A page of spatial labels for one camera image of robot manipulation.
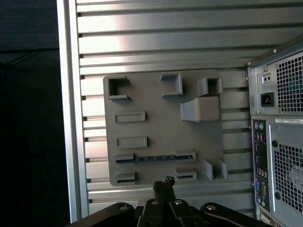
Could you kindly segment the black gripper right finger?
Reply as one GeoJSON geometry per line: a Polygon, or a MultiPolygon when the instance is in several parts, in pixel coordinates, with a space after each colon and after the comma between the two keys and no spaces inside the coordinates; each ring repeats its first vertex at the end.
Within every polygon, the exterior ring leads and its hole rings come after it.
{"type": "Polygon", "coordinates": [[[175,220],[181,227],[268,227],[267,223],[246,216],[218,203],[206,203],[200,210],[189,206],[182,199],[177,199],[173,186],[174,177],[165,179],[165,199],[175,220]]]}

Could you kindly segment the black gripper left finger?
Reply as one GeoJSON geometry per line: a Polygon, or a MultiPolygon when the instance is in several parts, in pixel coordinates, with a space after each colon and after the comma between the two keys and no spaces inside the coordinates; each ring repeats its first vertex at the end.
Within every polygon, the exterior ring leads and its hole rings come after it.
{"type": "Polygon", "coordinates": [[[71,227],[161,227],[165,182],[156,181],[144,206],[118,202],[70,224],[71,227]]]}

